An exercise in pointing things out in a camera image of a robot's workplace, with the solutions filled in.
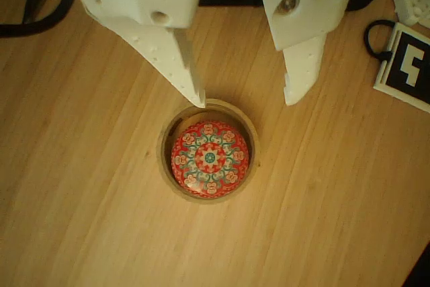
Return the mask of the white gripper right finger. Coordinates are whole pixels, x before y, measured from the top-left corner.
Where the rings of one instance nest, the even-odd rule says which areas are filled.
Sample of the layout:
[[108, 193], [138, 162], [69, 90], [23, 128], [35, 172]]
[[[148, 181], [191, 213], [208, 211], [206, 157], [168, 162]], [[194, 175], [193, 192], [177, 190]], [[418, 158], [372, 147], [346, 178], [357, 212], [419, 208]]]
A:
[[263, 0], [276, 50], [286, 65], [285, 103], [298, 103], [318, 79], [327, 34], [349, 0]]

